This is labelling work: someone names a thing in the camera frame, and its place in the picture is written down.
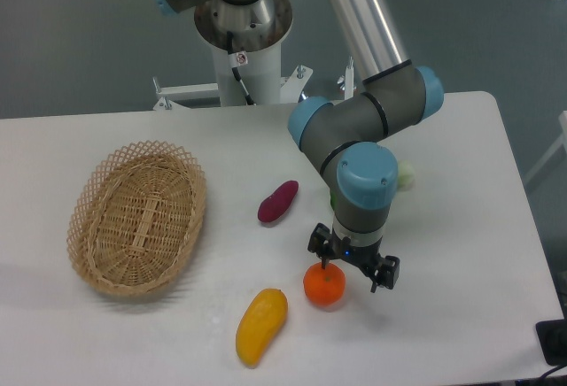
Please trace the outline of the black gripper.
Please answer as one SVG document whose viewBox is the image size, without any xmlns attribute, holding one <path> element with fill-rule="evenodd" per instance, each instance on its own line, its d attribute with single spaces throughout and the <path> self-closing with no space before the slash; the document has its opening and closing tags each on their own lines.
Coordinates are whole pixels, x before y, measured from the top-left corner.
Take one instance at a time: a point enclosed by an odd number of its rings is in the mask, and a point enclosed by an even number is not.
<svg viewBox="0 0 567 386">
<path fill-rule="evenodd" d="M 358 233 L 345 228 L 340 222 L 332 229 L 318 223 L 311 233 L 307 250 L 321 260 L 322 269 L 326 269 L 332 260 L 339 259 L 357 267 L 371 280 L 372 293 L 378 288 L 392 290 L 399 278 L 400 259 L 380 255 L 383 230 Z"/>
</svg>

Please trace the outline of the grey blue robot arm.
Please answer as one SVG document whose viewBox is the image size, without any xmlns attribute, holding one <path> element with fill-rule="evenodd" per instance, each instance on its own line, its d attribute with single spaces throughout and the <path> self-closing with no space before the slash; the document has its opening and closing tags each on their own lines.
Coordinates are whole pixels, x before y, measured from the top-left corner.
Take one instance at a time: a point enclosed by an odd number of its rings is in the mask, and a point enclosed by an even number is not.
<svg viewBox="0 0 567 386">
<path fill-rule="evenodd" d="M 164 13 L 193 10 L 214 57 L 224 106 L 284 100 L 281 45 L 291 29 L 289 0 L 155 0 Z M 362 91 L 334 104 L 312 96 L 288 120 L 293 141 L 334 199 L 331 226 L 318 224 L 307 248 L 322 262 L 358 267 L 374 288 L 392 289 L 400 262 L 379 247 L 398 185 L 398 163 L 381 141 L 420 123 L 444 102 L 439 78 L 414 66 L 384 0 L 330 0 Z"/>
</svg>

